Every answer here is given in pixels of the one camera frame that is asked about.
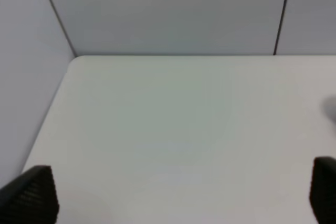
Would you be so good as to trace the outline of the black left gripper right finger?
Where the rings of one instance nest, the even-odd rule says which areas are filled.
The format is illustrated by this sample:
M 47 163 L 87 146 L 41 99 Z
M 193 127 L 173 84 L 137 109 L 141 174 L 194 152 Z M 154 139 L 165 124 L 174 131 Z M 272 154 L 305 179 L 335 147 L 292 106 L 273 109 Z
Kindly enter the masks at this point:
M 335 223 L 334 158 L 321 156 L 314 159 L 309 200 L 318 223 Z

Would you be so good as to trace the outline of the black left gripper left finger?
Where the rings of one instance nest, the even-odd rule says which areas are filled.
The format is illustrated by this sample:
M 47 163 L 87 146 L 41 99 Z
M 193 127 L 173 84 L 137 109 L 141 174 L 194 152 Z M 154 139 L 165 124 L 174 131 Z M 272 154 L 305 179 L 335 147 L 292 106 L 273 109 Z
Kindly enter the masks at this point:
M 50 166 L 34 166 L 1 188 L 1 223 L 56 223 L 58 213 Z

